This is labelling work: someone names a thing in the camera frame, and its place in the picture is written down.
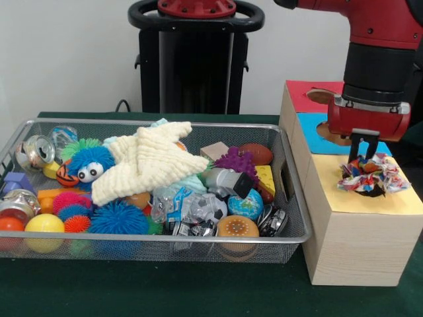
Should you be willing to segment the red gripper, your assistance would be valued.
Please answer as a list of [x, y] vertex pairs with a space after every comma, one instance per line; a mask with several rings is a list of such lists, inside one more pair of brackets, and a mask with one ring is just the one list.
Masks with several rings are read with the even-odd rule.
[[407, 102], [375, 106], [353, 102], [335, 94], [328, 104], [328, 128], [331, 133], [349, 136], [351, 140], [348, 162], [358, 157], [360, 142], [364, 135], [368, 144], [365, 159], [372, 159], [379, 140], [399, 141], [405, 134], [411, 115]]

